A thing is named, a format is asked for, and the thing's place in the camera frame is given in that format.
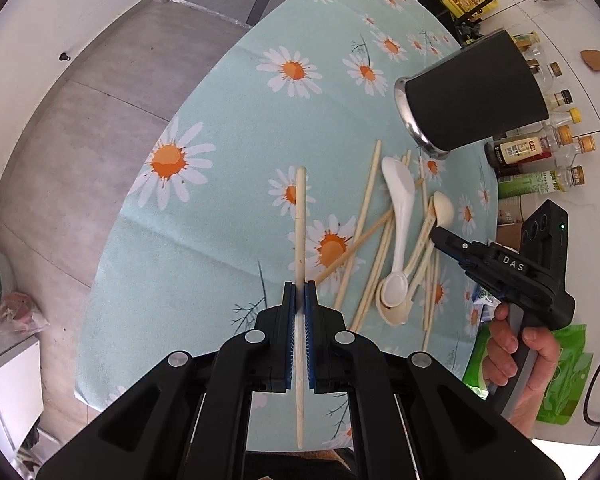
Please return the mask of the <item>right hand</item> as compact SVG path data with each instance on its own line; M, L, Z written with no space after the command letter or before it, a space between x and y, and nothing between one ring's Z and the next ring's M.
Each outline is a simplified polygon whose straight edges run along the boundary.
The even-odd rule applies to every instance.
M488 326L481 369L489 402L518 431L530 438L545 390L557 370L560 344L545 326L509 324L509 305L499 304Z

